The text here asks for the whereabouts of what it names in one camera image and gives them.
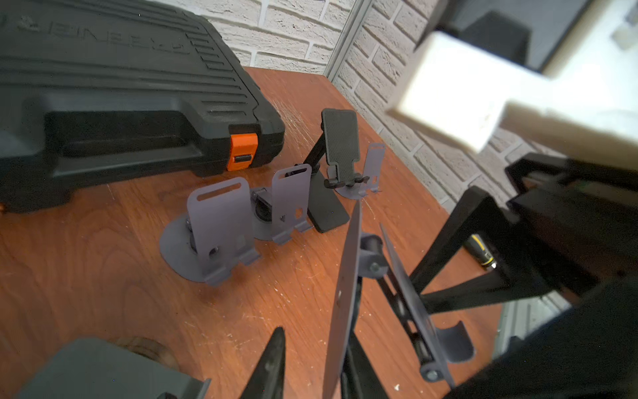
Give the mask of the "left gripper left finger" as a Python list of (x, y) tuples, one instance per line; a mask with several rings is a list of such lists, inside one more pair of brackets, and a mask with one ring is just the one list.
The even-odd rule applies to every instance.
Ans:
[(277, 327), (240, 397), (242, 399), (283, 399), (285, 363), (285, 331), (283, 327)]

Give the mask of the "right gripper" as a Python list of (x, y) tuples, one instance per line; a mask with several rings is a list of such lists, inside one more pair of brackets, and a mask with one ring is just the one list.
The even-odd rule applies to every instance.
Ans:
[[(636, 172), (530, 154), (506, 173), (507, 211), (472, 186), (448, 214), (410, 273), (420, 303), (443, 314), (561, 292), (573, 304), (450, 397), (636, 397)], [(475, 236), (471, 273), (432, 289)]]

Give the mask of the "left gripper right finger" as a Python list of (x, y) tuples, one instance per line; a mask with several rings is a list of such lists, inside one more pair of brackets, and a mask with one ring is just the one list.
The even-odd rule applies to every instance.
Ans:
[(388, 399), (357, 336), (350, 334), (341, 371), (342, 399)]

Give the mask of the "purple-grey phone stand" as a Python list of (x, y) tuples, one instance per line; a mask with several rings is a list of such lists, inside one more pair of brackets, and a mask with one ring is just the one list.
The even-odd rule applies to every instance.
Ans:
[(312, 166), (300, 164), (276, 172), (271, 186), (250, 190), (255, 239), (283, 245), (294, 230), (312, 229), (307, 220), (311, 177)]

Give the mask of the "dark grey stand wooden base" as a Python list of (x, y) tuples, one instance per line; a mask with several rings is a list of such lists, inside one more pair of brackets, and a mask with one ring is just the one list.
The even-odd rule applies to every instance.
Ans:
[(79, 338), (63, 347), (16, 398), (204, 398), (201, 381), (113, 343)]

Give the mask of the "black phone stand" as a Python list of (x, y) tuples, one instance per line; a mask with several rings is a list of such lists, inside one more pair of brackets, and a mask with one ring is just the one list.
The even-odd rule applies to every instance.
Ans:
[(350, 216), (335, 190), (369, 181), (355, 171), (360, 161), (357, 113), (326, 108), (322, 111), (322, 134), (305, 163), (312, 167), (307, 214), (322, 234), (346, 224)]

